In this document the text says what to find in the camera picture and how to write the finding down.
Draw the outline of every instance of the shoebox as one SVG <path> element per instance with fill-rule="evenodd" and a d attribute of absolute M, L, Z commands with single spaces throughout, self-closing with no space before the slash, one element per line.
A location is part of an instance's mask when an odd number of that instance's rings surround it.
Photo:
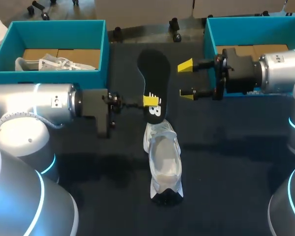
<path fill-rule="evenodd" d="M 15 71 L 15 59 L 50 54 L 97 70 Z M 103 20 L 12 22 L 0 46 L 0 84 L 73 83 L 81 89 L 106 88 L 109 41 Z"/>
<path fill-rule="evenodd" d="M 239 56 L 251 55 L 258 61 L 262 54 L 295 49 L 295 16 L 208 18 L 204 35 L 206 59 L 213 59 L 223 48 L 235 48 Z M 208 70 L 212 87 L 214 69 Z M 257 88 L 248 95 L 263 95 Z M 242 96 L 241 93 L 225 96 Z"/>

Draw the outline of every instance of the white sneaker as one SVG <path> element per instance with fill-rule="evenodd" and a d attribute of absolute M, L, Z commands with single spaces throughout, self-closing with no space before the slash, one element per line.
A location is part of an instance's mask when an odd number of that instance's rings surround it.
<path fill-rule="evenodd" d="M 24 60 L 17 58 L 15 60 L 15 71 L 51 71 L 51 70 L 96 70 L 95 67 L 80 63 L 73 63 L 66 58 L 56 58 L 46 54 L 39 60 Z"/>
<path fill-rule="evenodd" d="M 167 120 L 160 124 L 147 124 L 143 140 L 144 151 L 149 156 L 152 174 L 150 196 L 171 189 L 183 197 L 181 185 L 180 147 L 177 134 Z"/>

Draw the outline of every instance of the shoe insole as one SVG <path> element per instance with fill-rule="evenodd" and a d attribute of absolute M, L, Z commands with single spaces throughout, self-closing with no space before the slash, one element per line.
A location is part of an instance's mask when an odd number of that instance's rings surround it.
<path fill-rule="evenodd" d="M 145 80 L 144 96 L 159 98 L 159 106 L 144 107 L 144 119 L 150 124 L 161 123 L 166 116 L 171 65 L 164 54 L 154 49 L 143 50 L 137 64 Z"/>

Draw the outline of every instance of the black table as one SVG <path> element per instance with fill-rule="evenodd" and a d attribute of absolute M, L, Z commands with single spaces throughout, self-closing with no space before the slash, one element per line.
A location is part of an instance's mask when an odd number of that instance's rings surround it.
<path fill-rule="evenodd" d="M 271 195 L 295 168 L 286 146 L 291 99 L 179 98 L 179 89 L 206 88 L 207 73 L 177 74 L 176 66 L 203 57 L 203 44 L 111 44 L 110 89 L 142 94 L 136 67 L 143 48 L 162 51 L 172 65 L 168 120 L 181 146 L 184 201 L 158 206 L 149 197 L 150 170 L 139 110 L 124 110 L 108 140 L 93 120 L 51 130 L 60 185 L 75 198 L 79 236 L 269 236 Z"/>

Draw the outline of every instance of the teal box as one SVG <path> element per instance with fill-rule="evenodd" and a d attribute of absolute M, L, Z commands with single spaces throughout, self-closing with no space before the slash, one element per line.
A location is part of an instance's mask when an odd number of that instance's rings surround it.
<path fill-rule="evenodd" d="M 98 70 L 15 71 L 25 49 L 100 49 Z M 109 41 L 106 23 L 90 21 L 20 21 L 11 23 L 0 46 L 0 84 L 73 83 L 81 89 L 106 88 Z"/>
<path fill-rule="evenodd" d="M 206 59 L 214 58 L 216 46 L 225 45 L 286 44 L 292 50 L 295 49 L 295 16 L 208 18 L 204 37 Z M 208 74 L 214 86 L 214 69 L 208 70 Z"/>

